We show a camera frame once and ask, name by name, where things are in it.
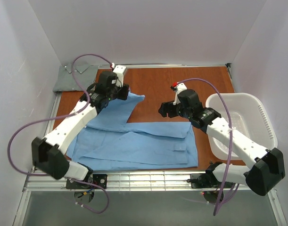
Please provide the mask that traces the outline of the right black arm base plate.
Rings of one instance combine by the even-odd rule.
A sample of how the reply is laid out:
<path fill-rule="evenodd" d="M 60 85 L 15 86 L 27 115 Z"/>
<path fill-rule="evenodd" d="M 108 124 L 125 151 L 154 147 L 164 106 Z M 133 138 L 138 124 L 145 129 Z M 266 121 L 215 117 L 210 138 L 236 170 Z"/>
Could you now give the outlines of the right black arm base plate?
<path fill-rule="evenodd" d="M 191 188 L 219 189 L 221 186 L 221 182 L 219 182 L 214 176 L 210 176 L 206 173 L 190 174 L 190 178 L 187 179 L 187 183 L 191 184 Z"/>

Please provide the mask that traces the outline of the light blue long sleeve shirt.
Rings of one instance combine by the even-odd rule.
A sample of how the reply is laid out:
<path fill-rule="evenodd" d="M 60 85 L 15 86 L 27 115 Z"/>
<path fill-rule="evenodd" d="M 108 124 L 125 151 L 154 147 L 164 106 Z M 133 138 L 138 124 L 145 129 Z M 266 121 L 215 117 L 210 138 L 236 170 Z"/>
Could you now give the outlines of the light blue long sleeve shirt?
<path fill-rule="evenodd" d="M 73 139 L 66 155 L 94 171 L 179 169 L 198 166 L 189 122 L 135 122 L 128 119 L 145 99 L 129 93 L 111 101 Z"/>

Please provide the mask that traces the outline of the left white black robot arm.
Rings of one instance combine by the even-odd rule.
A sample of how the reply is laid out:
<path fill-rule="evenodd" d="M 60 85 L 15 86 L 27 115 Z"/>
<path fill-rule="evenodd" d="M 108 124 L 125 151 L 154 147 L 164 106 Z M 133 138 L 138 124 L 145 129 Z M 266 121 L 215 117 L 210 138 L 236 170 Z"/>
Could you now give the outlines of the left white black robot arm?
<path fill-rule="evenodd" d="M 115 99 L 126 100 L 129 85 L 123 82 L 127 68 L 117 65 L 113 71 L 105 71 L 99 75 L 98 82 L 87 88 L 71 111 L 54 130 L 44 138 L 32 141 L 33 165 L 54 179 L 71 178 L 88 181 L 92 170 L 80 163 L 69 161 L 65 154 L 72 140 L 98 116 Z"/>

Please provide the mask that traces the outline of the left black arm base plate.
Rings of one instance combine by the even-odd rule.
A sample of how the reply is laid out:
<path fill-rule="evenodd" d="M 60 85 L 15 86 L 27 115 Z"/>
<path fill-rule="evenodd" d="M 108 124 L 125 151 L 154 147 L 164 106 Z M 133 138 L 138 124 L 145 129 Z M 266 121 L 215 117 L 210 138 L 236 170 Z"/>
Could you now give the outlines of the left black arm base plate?
<path fill-rule="evenodd" d="M 87 183 L 93 183 L 104 189 L 107 187 L 107 174 L 93 174 L 86 181 Z M 69 179 L 66 180 L 66 189 L 90 189 L 91 186 L 87 184 L 81 184 Z"/>

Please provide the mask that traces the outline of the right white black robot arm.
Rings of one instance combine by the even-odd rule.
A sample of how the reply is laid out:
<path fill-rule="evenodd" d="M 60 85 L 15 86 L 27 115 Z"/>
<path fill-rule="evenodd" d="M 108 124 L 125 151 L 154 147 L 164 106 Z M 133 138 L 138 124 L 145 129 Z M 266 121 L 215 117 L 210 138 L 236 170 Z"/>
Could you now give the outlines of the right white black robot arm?
<path fill-rule="evenodd" d="M 192 126 L 225 146 L 231 145 L 232 151 L 245 163 L 244 166 L 237 166 L 218 161 L 210 165 L 203 178 L 208 184 L 242 184 L 257 195 L 265 196 L 285 177 L 283 153 L 279 149 L 268 149 L 238 130 L 231 129 L 220 113 L 213 108 L 203 107 L 194 90 L 177 91 L 175 99 L 163 102 L 158 112 L 163 117 L 180 116 L 189 120 Z"/>

